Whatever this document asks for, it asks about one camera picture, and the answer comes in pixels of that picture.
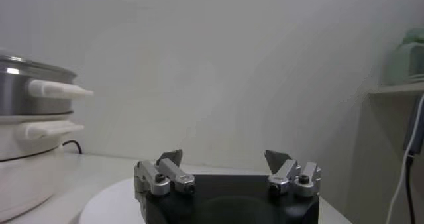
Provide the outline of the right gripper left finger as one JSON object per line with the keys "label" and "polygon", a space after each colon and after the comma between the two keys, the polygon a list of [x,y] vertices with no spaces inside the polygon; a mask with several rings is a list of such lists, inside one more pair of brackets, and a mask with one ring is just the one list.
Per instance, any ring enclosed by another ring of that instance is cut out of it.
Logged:
{"label": "right gripper left finger", "polygon": [[164,197],[174,190],[183,198],[191,199],[195,194],[195,176],[180,168],[182,149],[164,152],[153,163],[141,160],[134,166],[134,196],[138,201],[146,196]]}

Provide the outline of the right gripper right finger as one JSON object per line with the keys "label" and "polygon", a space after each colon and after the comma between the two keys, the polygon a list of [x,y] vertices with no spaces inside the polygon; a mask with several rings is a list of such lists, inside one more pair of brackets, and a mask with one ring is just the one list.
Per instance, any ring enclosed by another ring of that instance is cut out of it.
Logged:
{"label": "right gripper right finger", "polygon": [[294,193],[298,197],[313,197],[320,194],[321,168],[308,162],[304,168],[288,154],[265,150],[264,157],[271,170],[268,176],[268,191],[271,196]]}

